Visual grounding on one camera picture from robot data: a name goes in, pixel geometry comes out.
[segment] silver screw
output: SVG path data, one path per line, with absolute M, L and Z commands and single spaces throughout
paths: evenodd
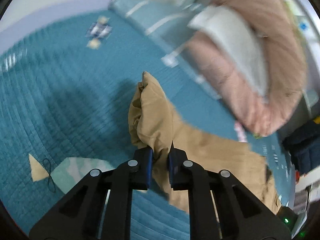
M 99 174 L 100 174 L 100 171 L 97 170 L 97 169 L 94 169 L 94 170 L 90 171 L 90 175 L 92 177 L 97 177 L 97 176 L 99 176 Z
M 184 161 L 183 162 L 183 166 L 185 166 L 185 167 L 191 167 L 192 165 L 193 165 L 192 161 Z
M 130 161 L 128 161 L 128 165 L 130 167 L 135 167 L 138 165 L 138 162 L 136 160 L 130 160 Z
M 230 177 L 230 172 L 226 170 L 221 171 L 220 174 L 222 177 L 225 177 L 225 178 Z

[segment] tan fabric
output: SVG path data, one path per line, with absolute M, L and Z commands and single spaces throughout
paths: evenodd
M 263 38 L 268 63 L 268 101 L 255 93 L 215 44 L 197 32 L 187 44 L 197 65 L 237 119 L 251 132 L 267 136 L 292 116 L 306 83 L 307 64 L 301 44 L 281 0 L 212 0 L 229 6 Z
M 206 170 L 231 171 L 272 212 L 280 208 L 274 179 L 266 184 L 265 158 L 251 152 L 247 143 L 220 138 L 183 122 L 158 81 L 147 72 L 137 85 L 128 119 L 131 142 L 154 150 L 153 178 L 169 195 L 170 204 L 188 211 L 188 193 L 173 191 L 169 184 L 166 160 L 173 141 L 175 148 L 184 150 L 188 159 Z

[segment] khaki garment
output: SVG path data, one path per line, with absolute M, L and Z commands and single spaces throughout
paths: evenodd
M 130 104 L 129 132 L 138 148 L 149 145 L 154 150 L 157 161 L 152 176 L 169 195 L 169 203 L 177 208 L 188 212 L 188 192 L 173 191 L 169 184 L 166 160 L 172 141 L 189 160 L 206 170 L 231 171 L 273 213 L 280 208 L 274 179 L 266 183 L 265 158 L 251 152 L 247 143 L 220 138 L 183 122 L 159 82 L 148 72 L 143 73 Z

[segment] white fabric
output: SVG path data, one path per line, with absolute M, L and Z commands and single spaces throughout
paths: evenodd
M 234 62 L 252 89 L 265 96 L 268 72 L 259 38 L 247 22 L 226 6 L 208 6 L 188 24 L 207 34 Z

